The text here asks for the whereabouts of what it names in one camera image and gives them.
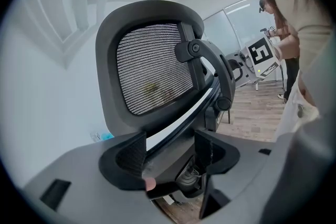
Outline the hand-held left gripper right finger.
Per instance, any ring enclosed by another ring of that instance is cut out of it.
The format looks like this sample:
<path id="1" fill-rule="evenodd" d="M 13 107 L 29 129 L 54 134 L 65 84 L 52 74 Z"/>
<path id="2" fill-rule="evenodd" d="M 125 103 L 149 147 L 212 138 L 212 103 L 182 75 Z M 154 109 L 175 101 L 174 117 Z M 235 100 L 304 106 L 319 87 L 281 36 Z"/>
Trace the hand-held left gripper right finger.
<path id="1" fill-rule="evenodd" d="M 195 153 L 207 175 L 224 174 L 240 159 L 238 148 L 224 141 L 224 136 L 210 131 L 194 131 Z"/>

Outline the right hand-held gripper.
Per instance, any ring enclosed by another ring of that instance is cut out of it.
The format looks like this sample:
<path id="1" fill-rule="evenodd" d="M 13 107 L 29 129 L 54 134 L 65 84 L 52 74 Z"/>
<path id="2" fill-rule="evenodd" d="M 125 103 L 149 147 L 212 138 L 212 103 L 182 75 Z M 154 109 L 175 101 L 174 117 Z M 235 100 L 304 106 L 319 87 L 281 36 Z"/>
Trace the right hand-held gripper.
<path id="1" fill-rule="evenodd" d="M 264 79 L 280 67 L 274 46 L 267 37 L 257 37 L 248 41 L 246 49 L 257 78 Z"/>

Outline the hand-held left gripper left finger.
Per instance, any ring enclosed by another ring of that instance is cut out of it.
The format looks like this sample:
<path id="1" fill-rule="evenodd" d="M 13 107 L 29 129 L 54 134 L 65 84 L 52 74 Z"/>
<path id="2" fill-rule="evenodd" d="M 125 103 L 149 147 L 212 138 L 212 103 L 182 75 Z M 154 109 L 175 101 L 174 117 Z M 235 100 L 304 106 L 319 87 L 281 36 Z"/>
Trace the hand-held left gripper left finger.
<path id="1" fill-rule="evenodd" d="M 124 136 L 126 140 L 108 148 L 99 159 L 103 177 L 121 190 L 144 190 L 142 179 L 146 158 L 146 133 Z"/>

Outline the person's left hand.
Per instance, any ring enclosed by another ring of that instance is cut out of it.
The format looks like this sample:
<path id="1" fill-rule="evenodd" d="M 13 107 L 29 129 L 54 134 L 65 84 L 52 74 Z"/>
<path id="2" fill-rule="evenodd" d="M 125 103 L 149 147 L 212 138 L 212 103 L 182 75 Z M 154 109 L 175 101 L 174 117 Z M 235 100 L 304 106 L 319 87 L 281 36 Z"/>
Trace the person's left hand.
<path id="1" fill-rule="evenodd" d="M 153 177 L 148 177 L 144 179 L 146 191 L 151 191 L 156 187 L 156 180 Z"/>

